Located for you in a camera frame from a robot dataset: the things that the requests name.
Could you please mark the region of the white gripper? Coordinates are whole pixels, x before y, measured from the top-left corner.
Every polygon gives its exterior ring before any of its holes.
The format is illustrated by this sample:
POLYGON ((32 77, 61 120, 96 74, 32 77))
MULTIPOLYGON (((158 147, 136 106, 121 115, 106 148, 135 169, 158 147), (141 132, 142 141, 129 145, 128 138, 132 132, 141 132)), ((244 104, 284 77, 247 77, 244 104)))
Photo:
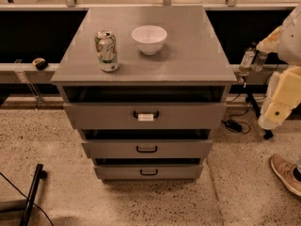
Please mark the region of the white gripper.
MULTIPOLYGON (((261 40, 256 49, 276 53, 280 26, 261 40)), ((301 68, 290 66, 283 73, 274 72, 269 80, 266 98, 261 108, 258 124, 272 130, 280 126, 301 103, 301 68)))

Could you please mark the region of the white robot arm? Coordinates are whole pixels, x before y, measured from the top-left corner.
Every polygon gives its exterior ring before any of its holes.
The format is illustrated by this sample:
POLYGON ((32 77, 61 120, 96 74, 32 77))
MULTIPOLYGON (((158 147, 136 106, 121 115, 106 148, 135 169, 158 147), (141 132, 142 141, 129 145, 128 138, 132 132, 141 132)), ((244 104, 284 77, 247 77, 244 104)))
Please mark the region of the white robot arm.
POLYGON ((289 67, 272 74, 258 124, 272 130, 280 126, 301 104, 301 5, 298 5, 282 25, 259 42, 256 49, 277 57, 289 67))

